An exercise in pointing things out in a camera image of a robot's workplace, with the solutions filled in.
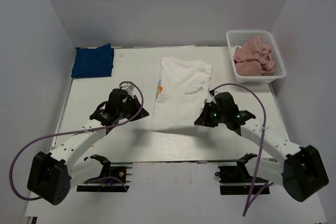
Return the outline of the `white printed t-shirt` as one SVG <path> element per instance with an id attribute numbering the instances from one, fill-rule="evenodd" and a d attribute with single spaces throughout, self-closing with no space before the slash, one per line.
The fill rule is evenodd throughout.
<path id="1" fill-rule="evenodd" d="M 194 127 L 208 99 L 212 65 L 200 60 L 162 57 L 150 130 Z"/>

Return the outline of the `pink t-shirt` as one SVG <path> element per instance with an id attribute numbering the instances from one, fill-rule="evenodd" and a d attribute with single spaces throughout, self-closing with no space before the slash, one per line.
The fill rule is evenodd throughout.
<path id="1" fill-rule="evenodd" d="M 233 60 L 240 76 L 271 76 L 275 72 L 272 47 L 264 43 L 259 35 L 236 47 Z"/>

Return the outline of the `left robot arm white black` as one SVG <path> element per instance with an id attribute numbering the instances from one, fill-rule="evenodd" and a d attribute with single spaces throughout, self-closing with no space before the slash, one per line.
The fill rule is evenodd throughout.
<path id="1" fill-rule="evenodd" d="M 114 128 L 149 116 L 143 97 L 133 94 L 137 89 L 132 82 L 121 83 L 107 101 L 97 106 L 82 130 L 49 153 L 36 154 L 27 188 L 55 206 L 79 184 L 109 180 L 111 162 L 98 154 L 87 156 L 86 152 Z"/>

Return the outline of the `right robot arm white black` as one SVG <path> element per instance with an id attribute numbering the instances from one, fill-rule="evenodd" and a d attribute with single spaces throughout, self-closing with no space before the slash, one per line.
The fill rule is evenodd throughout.
<path id="1" fill-rule="evenodd" d="M 315 147 L 302 147 L 265 128 L 252 113 L 240 110 L 230 93 L 211 91 L 210 94 L 212 101 L 204 104 L 194 124 L 205 127 L 225 124 L 229 130 L 271 155 L 271 158 L 259 158 L 253 153 L 244 155 L 236 162 L 234 178 L 247 182 L 256 175 L 282 186 L 298 202 L 305 201 L 329 183 Z"/>

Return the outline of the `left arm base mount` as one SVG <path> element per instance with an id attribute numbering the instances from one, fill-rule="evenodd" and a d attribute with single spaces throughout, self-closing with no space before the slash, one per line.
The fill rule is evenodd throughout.
<path id="1" fill-rule="evenodd" d="M 79 184 L 77 192 L 126 193 L 132 181 L 132 163 L 112 163 L 109 173 L 99 176 L 94 183 Z"/>

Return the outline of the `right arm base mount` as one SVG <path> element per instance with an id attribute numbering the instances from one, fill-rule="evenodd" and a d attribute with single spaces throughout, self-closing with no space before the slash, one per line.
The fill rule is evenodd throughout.
<path id="1" fill-rule="evenodd" d="M 248 195 L 252 177 L 245 176 L 237 166 L 219 166 L 215 177 L 222 196 Z"/>

